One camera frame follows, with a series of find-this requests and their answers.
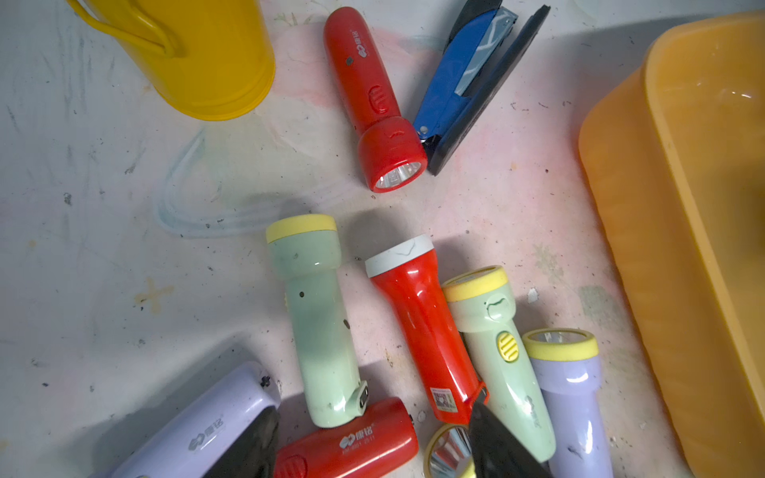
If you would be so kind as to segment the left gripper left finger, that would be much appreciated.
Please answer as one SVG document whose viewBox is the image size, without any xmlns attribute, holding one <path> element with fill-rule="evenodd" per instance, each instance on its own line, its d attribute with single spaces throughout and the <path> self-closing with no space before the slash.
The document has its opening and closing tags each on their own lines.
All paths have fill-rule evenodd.
<svg viewBox="0 0 765 478">
<path fill-rule="evenodd" d="M 203 477 L 272 478 L 279 423 L 277 407 L 265 408 Z"/>
</svg>

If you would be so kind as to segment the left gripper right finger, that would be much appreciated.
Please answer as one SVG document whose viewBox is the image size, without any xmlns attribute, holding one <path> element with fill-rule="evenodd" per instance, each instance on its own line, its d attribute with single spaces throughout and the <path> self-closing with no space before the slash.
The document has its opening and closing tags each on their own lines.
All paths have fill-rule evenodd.
<svg viewBox="0 0 765 478">
<path fill-rule="evenodd" d="M 485 404 L 474 404 L 468 429 L 478 478 L 552 477 Z"/>
</svg>

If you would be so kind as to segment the green flashlight yellow button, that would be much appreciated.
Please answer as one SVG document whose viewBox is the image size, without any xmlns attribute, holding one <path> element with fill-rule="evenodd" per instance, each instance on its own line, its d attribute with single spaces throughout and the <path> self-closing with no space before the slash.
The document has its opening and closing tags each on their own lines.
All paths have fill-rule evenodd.
<svg viewBox="0 0 765 478">
<path fill-rule="evenodd" d="M 472 364 L 488 388 L 488 407 L 537 461 L 548 461 L 556 451 L 554 429 L 514 323 L 516 302 L 504 268 L 467 272 L 441 288 Z"/>
</svg>

